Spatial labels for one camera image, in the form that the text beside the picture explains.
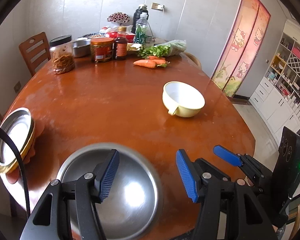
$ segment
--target wall socket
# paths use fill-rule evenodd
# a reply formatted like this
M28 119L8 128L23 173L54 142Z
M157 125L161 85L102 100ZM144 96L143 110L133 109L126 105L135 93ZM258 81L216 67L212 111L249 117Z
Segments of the wall socket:
M20 89L21 89L21 84L20 81L18 81L18 83L13 87L15 93L19 93Z
M164 7L164 5L162 5L160 3L153 2L151 4L151 9L153 9L153 10L163 11L163 7Z

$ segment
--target brown table top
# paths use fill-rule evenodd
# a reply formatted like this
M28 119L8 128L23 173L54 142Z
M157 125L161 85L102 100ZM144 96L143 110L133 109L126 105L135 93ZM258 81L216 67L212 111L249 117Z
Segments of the brown table top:
M161 178L164 206L159 221L142 239L160 240L180 235L195 225L198 204L186 195L176 166L176 151L190 159L203 157L232 180L243 173L215 156L222 145L234 153L253 156L255 139L227 97L184 54L169 57L167 68L134 66L136 56L124 61L94 64L76 59L74 70L55 75L51 62L28 82L9 111L27 107L45 124L35 143L36 155L26 165L31 210L48 183L74 151L98 142L114 142L144 155ZM188 83L205 98L204 108L192 118L170 116L162 103L169 81ZM2 180L25 207L21 181Z

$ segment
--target metal bolt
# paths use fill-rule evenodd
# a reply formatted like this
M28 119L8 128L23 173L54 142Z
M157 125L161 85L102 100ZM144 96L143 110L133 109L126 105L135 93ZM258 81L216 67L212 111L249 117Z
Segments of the metal bolt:
M239 185L241 185L241 186L243 186L243 185L246 184L246 182L245 182L243 179L238 179L238 180L237 180L237 183L238 183Z
M211 178L211 174L208 172L205 172L202 174L202 177L204 177L205 179L210 179Z
M84 175L85 179L91 179L93 177L93 174L91 172L88 172Z
M50 182L51 186L55 186L59 183L59 180L54 179L53 181Z

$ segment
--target black thermos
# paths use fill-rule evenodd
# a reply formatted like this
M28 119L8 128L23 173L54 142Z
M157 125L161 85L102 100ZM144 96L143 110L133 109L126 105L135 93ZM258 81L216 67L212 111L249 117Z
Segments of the black thermos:
M147 15L148 15L147 19L149 19L149 13L148 13L148 10L147 10L147 5L146 4L140 4L138 9L136 10L136 12L133 15L132 29L131 29L132 33L136 33L136 23L137 23L137 20L140 19L140 14L143 13L143 12L147 13Z

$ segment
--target blue gripper pad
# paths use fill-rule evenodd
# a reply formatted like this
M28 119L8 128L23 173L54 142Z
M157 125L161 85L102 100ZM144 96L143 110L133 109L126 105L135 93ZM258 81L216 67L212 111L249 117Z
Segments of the blue gripper pad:
M119 152L116 151L106 169L106 172L102 180L100 181L99 197L101 201L107 198L110 193L114 176L117 173L119 167L119 162L120 162Z
M194 180L194 178L191 174L191 171L189 169L189 166L188 166L188 165L192 165L192 163L189 160L186 153L184 152L184 154L182 154L180 150L178 150L177 154L176 154L176 163L177 163L177 167L178 167L178 170L179 170L182 182L183 182L183 186L186 189L187 195L189 198L192 199L192 201L194 203L196 203L199 196L197 194L195 180Z
M235 155L234 153L230 152L229 150L223 148L220 145L217 145L213 148L213 153L233 166L242 166L240 157L238 155Z

